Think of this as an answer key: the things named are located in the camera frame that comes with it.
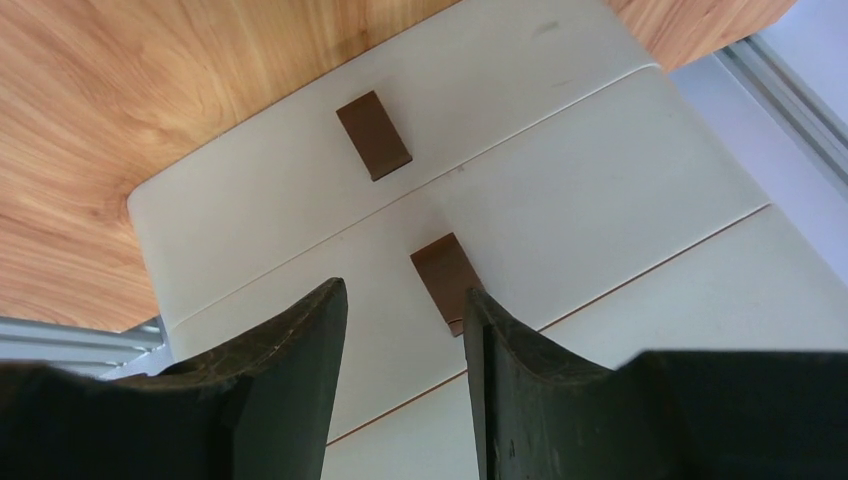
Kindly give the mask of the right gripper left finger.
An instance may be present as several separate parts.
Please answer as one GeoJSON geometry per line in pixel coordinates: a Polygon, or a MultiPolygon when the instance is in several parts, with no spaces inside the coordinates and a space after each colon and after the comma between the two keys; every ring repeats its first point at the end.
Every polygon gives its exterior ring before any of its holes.
{"type": "Polygon", "coordinates": [[[317,479],[345,342],[345,282],[156,375],[1,366],[5,479],[317,479]]]}

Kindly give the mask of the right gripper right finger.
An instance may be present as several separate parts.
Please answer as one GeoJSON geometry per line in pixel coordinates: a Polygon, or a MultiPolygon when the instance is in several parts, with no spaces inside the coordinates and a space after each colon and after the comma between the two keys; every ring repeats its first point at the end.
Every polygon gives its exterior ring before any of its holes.
{"type": "Polygon", "coordinates": [[[840,352],[639,353],[609,369],[466,294],[483,479],[843,479],[840,352]]]}

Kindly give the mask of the white drawer storage box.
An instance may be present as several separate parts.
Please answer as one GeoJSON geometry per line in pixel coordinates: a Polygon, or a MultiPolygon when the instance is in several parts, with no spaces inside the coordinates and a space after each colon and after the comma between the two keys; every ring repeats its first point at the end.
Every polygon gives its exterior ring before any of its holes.
{"type": "Polygon", "coordinates": [[[473,479],[462,342],[412,254],[454,234],[527,325],[648,348],[847,347],[847,289],[600,1],[464,1],[142,183],[177,359],[344,279],[322,475],[473,479]]]}

